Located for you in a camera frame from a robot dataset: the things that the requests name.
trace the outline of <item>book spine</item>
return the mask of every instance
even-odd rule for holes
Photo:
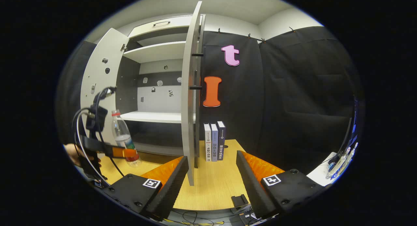
[[[217,160],[221,161],[223,160],[224,155],[224,141],[225,141],[225,128],[219,128],[219,155],[217,157]]]
[[[219,135],[218,131],[213,131],[212,134],[211,134],[211,140],[212,140],[212,142],[211,142],[211,154],[212,154],[211,155],[212,156],[211,161],[212,162],[217,162],[218,135]]]
[[[206,161],[211,161],[211,131],[206,131],[205,134],[205,141],[206,141]]]

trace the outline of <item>book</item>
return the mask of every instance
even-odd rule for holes
[[[219,130],[219,138],[218,138],[218,157],[217,160],[221,161],[223,160],[224,156],[224,141],[226,140],[226,126],[222,121],[217,122],[218,130]]]
[[[215,123],[211,124],[211,161],[217,162],[217,143],[219,139],[219,131]]]
[[[210,124],[204,124],[204,142],[206,143],[206,161],[211,161],[211,129]]]

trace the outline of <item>white cabinet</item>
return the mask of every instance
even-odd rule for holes
[[[116,144],[111,111],[117,108],[128,124],[136,149],[188,157],[190,185],[194,185],[195,157],[199,155],[200,91],[190,86],[201,85],[201,57],[192,56],[202,46],[205,15],[200,14],[200,6],[198,2],[193,15],[135,27],[129,36],[110,29],[88,61],[80,95],[81,107],[89,107],[103,88],[116,85],[115,95],[100,102],[108,110],[104,141]],[[96,89],[91,94],[92,85]],[[152,134],[137,132],[146,126],[152,127]]]

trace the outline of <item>drawer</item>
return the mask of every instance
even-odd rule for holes
[[[191,23],[192,15],[171,17],[158,21],[149,22],[138,27],[135,27],[129,34],[130,39],[139,41],[141,39],[147,39],[154,37],[150,33],[155,32],[155,36],[187,33],[188,26]]]

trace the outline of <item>black peg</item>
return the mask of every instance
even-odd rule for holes
[[[192,85],[190,86],[191,90],[201,90],[203,88],[203,86],[198,86],[198,85]]]

